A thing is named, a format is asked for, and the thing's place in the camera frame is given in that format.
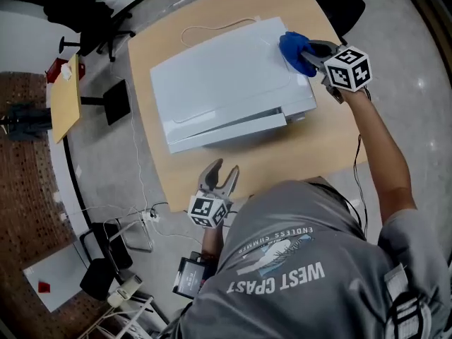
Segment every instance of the blue cloth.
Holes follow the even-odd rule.
[[[300,55],[303,50],[315,54],[309,45],[309,39],[298,32],[287,31],[280,36],[280,50],[286,60],[305,76],[315,76],[316,68]]]

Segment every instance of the wooden table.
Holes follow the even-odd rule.
[[[340,44],[315,0],[198,0],[160,19],[129,41],[129,54],[138,105],[146,137],[171,211],[188,207],[199,174],[215,159],[224,158],[220,183],[235,166],[240,176],[233,198],[246,197],[286,179],[306,179],[353,164],[358,130],[346,104],[339,105],[321,85],[310,79],[317,109],[304,121],[276,131],[266,142],[247,147],[197,148],[171,155],[155,104],[150,69],[187,49],[181,31],[191,25],[216,27],[246,17],[280,16],[289,30],[310,39]],[[224,33],[192,29],[184,35],[194,45]],[[358,162],[366,160],[361,150]]]
[[[52,130],[55,143],[69,132],[81,117],[81,99],[78,89],[78,55],[69,60],[72,76],[69,80],[59,74],[50,93],[50,112],[52,113]]]

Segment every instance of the white printer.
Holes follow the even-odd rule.
[[[214,37],[150,70],[171,153],[287,125],[316,108],[308,78],[286,62],[280,18]]]

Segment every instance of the gray floor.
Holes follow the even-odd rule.
[[[132,10],[131,27],[141,31],[193,0],[173,6],[177,1],[145,0]],[[366,11],[346,39],[369,53],[374,72],[369,89],[374,103],[407,158],[418,207],[432,222],[448,255],[452,247],[448,197],[452,191],[449,169],[452,92],[446,71],[432,37],[410,0],[364,1]],[[114,64],[96,53],[84,59],[88,74],[81,81],[81,92],[82,95],[101,95],[119,81],[117,77],[125,78],[130,86],[133,119],[128,115],[108,126],[102,109],[83,107],[83,120],[69,135],[74,167],[80,168],[78,184],[85,204],[94,207],[89,210],[94,221],[165,201],[138,111],[124,40],[118,42],[117,50]],[[133,129],[141,168],[137,163]],[[350,165],[354,154],[350,152]],[[138,176],[140,170],[143,187]],[[369,212],[369,241],[376,243],[381,228],[378,201],[367,163],[359,165],[358,171]],[[363,211],[351,168],[326,178]],[[161,234],[180,234],[201,240],[202,229],[192,225],[184,213],[169,214],[166,205],[159,205],[157,209],[160,221],[154,226]],[[160,308],[171,315],[188,302],[171,293],[179,260],[190,251],[199,251],[200,245],[186,237],[163,237],[151,225],[149,230],[155,251],[133,253],[132,270],[145,280],[144,290],[154,295]],[[132,232],[129,239],[144,246],[138,230]]]

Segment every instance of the gray t-shirt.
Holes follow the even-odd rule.
[[[399,263],[432,311],[450,311],[450,283],[431,227],[416,210],[384,225],[379,245],[324,190],[283,182],[236,216],[218,271],[173,323],[173,338],[383,338]]]

